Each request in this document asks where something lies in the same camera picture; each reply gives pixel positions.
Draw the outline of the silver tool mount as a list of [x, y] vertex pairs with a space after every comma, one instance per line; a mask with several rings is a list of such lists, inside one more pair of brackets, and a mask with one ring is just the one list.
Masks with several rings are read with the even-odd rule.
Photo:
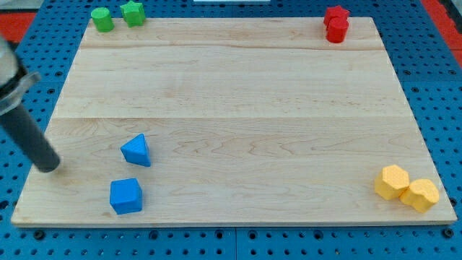
[[16, 108], [26, 91], [40, 80], [40, 74], [28, 72], [9, 43], [1, 37], [1, 115]]

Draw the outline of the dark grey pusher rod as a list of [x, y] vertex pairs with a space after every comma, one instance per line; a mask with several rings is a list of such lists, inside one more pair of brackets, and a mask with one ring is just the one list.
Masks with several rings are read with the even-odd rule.
[[40, 172], [49, 173], [60, 165], [60, 157], [24, 105], [1, 115], [1, 126]]

